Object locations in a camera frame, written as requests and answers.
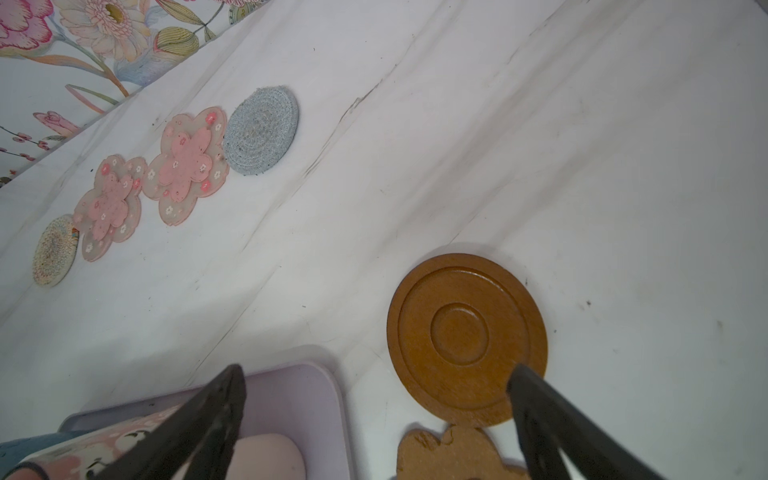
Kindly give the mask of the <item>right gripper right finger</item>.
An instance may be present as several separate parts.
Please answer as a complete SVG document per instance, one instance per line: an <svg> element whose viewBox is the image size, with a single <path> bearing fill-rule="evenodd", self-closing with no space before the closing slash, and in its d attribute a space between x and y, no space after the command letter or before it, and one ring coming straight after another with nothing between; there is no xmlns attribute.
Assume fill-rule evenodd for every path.
<svg viewBox="0 0 768 480"><path fill-rule="evenodd" d="M569 479L568 458L586 479L658 479L528 366L507 387L518 442L533 479Z"/></svg>

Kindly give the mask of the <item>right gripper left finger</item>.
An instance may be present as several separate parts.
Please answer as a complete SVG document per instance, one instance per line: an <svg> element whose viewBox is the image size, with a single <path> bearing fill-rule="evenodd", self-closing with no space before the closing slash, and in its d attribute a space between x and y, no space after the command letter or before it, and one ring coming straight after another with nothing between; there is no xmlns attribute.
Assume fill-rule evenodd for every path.
<svg viewBox="0 0 768 480"><path fill-rule="evenodd" d="M145 440L102 470L99 479L224 479L247 397L243 369L227 366Z"/></svg>

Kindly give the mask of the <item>brown paw cork coaster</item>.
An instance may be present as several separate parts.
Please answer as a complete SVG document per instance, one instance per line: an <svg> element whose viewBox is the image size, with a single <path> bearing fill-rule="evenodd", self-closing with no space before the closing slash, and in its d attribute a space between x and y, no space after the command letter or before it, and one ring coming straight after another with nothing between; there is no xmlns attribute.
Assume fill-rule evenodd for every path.
<svg viewBox="0 0 768 480"><path fill-rule="evenodd" d="M413 429L401 439L396 478L530 479L525 467L505 464L492 440L480 429L451 426L441 438Z"/></svg>

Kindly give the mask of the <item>brown round wooden coaster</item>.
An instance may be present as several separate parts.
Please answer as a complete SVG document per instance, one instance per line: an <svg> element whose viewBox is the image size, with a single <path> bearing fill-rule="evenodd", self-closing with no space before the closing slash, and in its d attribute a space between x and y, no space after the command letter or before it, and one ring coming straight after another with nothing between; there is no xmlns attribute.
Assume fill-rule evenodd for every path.
<svg viewBox="0 0 768 480"><path fill-rule="evenodd" d="M523 364L543 375L548 362L532 295L502 266L472 254L439 255L413 268L392 297L386 332L405 389L452 425L510 420L512 371Z"/></svg>

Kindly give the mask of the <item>multicolour embroidered round coaster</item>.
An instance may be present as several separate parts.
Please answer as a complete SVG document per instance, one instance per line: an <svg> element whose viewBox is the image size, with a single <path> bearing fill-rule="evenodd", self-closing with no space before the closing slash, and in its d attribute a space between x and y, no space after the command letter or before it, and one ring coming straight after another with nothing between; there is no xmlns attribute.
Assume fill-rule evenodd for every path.
<svg viewBox="0 0 768 480"><path fill-rule="evenodd" d="M62 215L52 220L41 234L34 253L34 282L46 288L60 283L74 262L78 243L79 231L72 215Z"/></svg>

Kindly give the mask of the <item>pink flower coaster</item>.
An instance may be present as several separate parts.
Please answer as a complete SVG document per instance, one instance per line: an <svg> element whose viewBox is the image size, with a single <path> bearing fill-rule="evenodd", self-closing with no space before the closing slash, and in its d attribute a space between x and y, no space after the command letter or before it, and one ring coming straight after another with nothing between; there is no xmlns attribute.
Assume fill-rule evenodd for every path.
<svg viewBox="0 0 768 480"><path fill-rule="evenodd" d="M142 178L142 192L158 203L168 226L183 223L197 201L216 193L229 174L223 150L227 116L219 107L179 114L165 126L160 154Z"/></svg>
<svg viewBox="0 0 768 480"><path fill-rule="evenodd" d="M113 243L122 243L135 232L141 219L139 195L146 170L143 157L125 160L120 155L108 156L95 170L93 188L73 213L86 261L100 259Z"/></svg>

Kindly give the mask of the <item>grey blue woven coaster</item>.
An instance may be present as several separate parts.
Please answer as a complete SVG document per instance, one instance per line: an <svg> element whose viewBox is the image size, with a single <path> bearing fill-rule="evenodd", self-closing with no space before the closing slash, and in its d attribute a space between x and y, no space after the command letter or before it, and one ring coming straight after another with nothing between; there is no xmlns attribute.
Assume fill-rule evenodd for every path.
<svg viewBox="0 0 768 480"><path fill-rule="evenodd" d="M299 124L299 105L286 86L257 89L233 112L224 134L224 157L244 176L261 175L287 153Z"/></svg>

